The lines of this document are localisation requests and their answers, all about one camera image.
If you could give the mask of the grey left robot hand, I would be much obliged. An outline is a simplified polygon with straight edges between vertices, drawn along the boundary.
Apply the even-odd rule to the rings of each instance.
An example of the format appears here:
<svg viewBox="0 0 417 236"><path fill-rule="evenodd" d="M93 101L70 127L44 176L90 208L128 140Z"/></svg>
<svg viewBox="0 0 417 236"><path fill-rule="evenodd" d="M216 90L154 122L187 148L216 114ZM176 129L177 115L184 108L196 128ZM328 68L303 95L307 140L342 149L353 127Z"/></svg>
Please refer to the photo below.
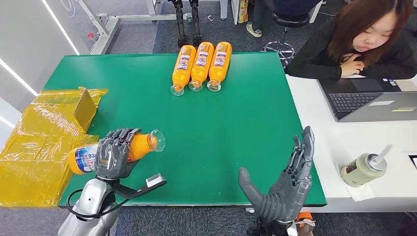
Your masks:
<svg viewBox="0 0 417 236"><path fill-rule="evenodd" d="M118 128L99 140L95 158L95 172L99 178L117 180L131 174L138 161L128 161L130 144L140 133L138 128Z"/></svg>

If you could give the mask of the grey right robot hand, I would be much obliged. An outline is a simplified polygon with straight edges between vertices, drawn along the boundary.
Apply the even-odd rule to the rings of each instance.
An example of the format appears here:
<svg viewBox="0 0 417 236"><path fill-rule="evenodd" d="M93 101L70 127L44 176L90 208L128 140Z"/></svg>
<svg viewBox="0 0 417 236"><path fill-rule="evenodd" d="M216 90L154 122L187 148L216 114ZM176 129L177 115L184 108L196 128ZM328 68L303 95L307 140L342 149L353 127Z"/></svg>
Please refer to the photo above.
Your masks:
<svg viewBox="0 0 417 236"><path fill-rule="evenodd" d="M301 135L302 141L294 136L295 143L288 165L266 195L253 185L246 168L240 167L238 170L241 190L263 219L293 221L303 207L311 186L315 137L310 126L306 126Z"/></svg>

